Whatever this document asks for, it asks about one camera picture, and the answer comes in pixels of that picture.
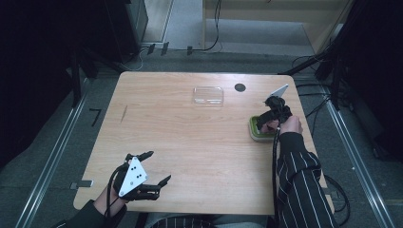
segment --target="person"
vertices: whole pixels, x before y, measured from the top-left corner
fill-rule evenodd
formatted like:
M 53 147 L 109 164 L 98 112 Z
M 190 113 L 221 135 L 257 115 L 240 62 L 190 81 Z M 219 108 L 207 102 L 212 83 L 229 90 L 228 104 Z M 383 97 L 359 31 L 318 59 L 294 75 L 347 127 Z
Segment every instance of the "person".
M 273 121 L 265 124 L 261 131 L 273 131 L 277 127 L 278 121 Z M 319 184 L 320 162 L 314 153 L 305 148 L 302 130 L 297 116 L 289 117 L 279 130 L 278 227 L 338 227 Z M 112 220 L 119 222 L 125 213 L 126 201 L 119 199 L 114 190 L 111 191 L 111 198 L 116 199 L 111 208 Z M 75 217 L 59 222 L 54 227 L 103 227 L 106 225 L 105 213 L 106 190 L 95 201 L 90 200 Z M 242 221 L 233 221 L 209 215 L 152 213 L 145 227 L 174 227 L 174 224 L 175 227 L 186 227 L 190 222 L 195 228 L 265 226 L 260 218 L 246 217 Z

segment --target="hand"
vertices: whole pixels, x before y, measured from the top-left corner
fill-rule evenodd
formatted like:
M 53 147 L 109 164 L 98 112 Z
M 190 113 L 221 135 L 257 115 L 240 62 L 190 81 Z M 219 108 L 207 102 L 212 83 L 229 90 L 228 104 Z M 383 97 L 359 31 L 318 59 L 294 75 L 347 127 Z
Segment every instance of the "hand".
M 267 128 L 276 129 L 278 127 L 278 121 L 272 121 L 265 125 Z M 301 122 L 299 121 L 299 117 L 290 116 L 286 122 L 281 124 L 281 129 L 279 131 L 279 134 L 281 135 L 282 133 L 285 133 L 285 132 L 296 132 L 298 134 L 302 134 L 302 131 L 303 131 L 303 129 L 301 126 Z
M 94 201 L 94 207 L 98 210 L 99 213 L 104 215 L 106 213 L 106 197 L 107 197 L 107 187 L 104 189 L 104 191 L 101 193 L 101 195 Z M 118 193 L 116 193 L 115 189 L 113 187 L 110 189 L 110 199 L 111 202 L 114 200 L 115 203 L 113 203 L 110 206 L 110 215 L 114 217 L 118 212 L 122 209 L 122 207 L 125 206 L 126 203 L 128 203 L 127 200 L 119 199 Z

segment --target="white tag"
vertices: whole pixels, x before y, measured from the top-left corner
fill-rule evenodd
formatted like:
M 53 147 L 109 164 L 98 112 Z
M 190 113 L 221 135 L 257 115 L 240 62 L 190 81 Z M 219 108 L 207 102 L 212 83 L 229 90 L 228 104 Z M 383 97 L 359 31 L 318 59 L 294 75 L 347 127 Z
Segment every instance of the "white tag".
M 273 91 L 272 93 L 270 93 L 269 97 L 273 97 L 273 96 L 281 97 L 282 94 L 284 94 L 285 89 L 287 89 L 287 88 L 288 88 L 288 84 L 283 85 L 282 87 L 280 87 L 280 88 L 276 89 L 275 91 Z
M 128 192 L 135 189 L 146 180 L 147 174 L 145 173 L 145 170 L 137 157 L 134 157 L 127 169 L 124 183 L 122 184 L 121 191 L 119 192 L 119 197 L 126 195 Z

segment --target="gray floor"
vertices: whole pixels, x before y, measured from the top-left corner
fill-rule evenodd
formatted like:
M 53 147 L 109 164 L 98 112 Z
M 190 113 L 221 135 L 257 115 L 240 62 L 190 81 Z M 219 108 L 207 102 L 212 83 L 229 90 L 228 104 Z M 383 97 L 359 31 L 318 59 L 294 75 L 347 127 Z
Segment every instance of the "gray floor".
M 175 8 L 181 6 L 179 3 L 185 4 L 184 2 L 184 0 L 175 0 L 173 13 Z M 171 16 L 165 37 L 165 41 L 170 42 L 170 48 L 196 47 L 200 41 L 200 36 L 196 31 L 181 33 L 181 39 L 174 36 L 176 32 L 170 33 L 170 31 L 178 29 L 175 28 L 175 23 L 172 24 L 175 22 L 173 19 L 175 15 L 172 14 Z M 248 37 L 243 39 L 246 39 L 243 43 L 253 44 L 247 40 Z M 296 41 L 292 41 L 290 44 L 302 41 L 296 38 Z M 194 52 L 187 56 L 184 51 L 169 50 L 166 55 L 161 56 L 160 51 L 156 50 L 150 55 L 144 53 L 142 61 L 138 59 L 127 63 L 126 66 L 133 69 L 139 68 L 141 71 L 271 74 L 291 68 L 298 56 L 312 54 L 309 47 L 295 48 L 293 45 L 281 47 L 283 50 L 271 50 L 273 52 L 243 53 L 254 48 L 247 47 L 242 51 L 225 49 L 227 42 L 225 40 L 221 42 L 223 48 L 220 53 Z M 81 114 L 30 227 L 49 227 L 61 219 L 70 218 L 77 212 L 72 206 L 76 191 L 70 190 L 69 186 L 72 182 L 80 180 L 83 175 L 92 146 L 106 114 L 108 103 L 119 79 L 119 75 L 107 67 L 100 66 L 100 71 L 102 74 L 97 79 L 91 80 Z M 316 83 L 313 73 L 311 68 L 307 68 L 294 75 L 296 84 Z M 315 92 L 321 92 L 318 86 L 303 86 L 298 89 L 298 93 L 301 95 Z M 305 113 L 309 113 L 322 101 L 321 96 L 301 96 L 300 99 Z M 0 227 L 13 227 L 20 218 L 29 194 L 39 179 L 58 135 L 67 120 L 68 113 L 71 111 L 71 103 L 72 97 L 70 95 L 60 104 L 31 147 L 0 171 Z M 96 113 L 89 111 L 90 108 L 102 109 L 101 117 L 94 126 L 92 124 Z M 402 163 L 376 159 L 373 156 L 371 144 L 355 114 L 347 107 L 341 107 L 340 113 L 352 133 L 360 157 L 365 161 L 368 172 L 393 217 L 395 227 L 403 227 Z M 308 118 L 308 123 L 313 130 L 314 116 Z M 323 171 L 339 182 L 350 199 L 352 212 L 344 227 L 380 227 L 327 107 L 323 107 L 318 112 L 315 126 L 314 143 L 322 162 Z M 331 191 L 334 192 L 335 207 L 341 207 L 342 198 L 337 196 L 334 188 L 331 188 Z M 336 213 L 338 221 L 342 221 L 344 217 L 345 212 Z M 136 218 L 137 213 L 128 213 L 120 227 L 133 227 Z
M 165 37 L 173 0 L 144 0 L 144 4 L 149 16 L 143 40 L 161 43 Z
M 161 14 L 165 13 L 165 8 L 152 9 L 152 12 L 158 10 L 161 10 Z M 294 56 L 314 54 L 301 23 L 220 19 L 219 36 L 219 43 L 211 52 Z M 205 47 L 210 48 L 216 37 L 214 20 L 206 20 Z M 202 48 L 202 1 L 174 0 L 163 42 L 169 42 L 169 48 L 172 49 L 187 49 L 188 46 Z

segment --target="black circular object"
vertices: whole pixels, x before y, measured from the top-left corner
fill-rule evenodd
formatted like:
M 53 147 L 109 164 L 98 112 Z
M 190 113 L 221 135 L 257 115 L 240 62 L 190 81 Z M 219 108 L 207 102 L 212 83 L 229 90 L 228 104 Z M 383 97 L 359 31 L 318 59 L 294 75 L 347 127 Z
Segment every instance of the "black circular object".
M 235 90 L 237 90 L 238 92 L 243 92 L 245 91 L 246 86 L 244 84 L 236 84 L 235 85 Z

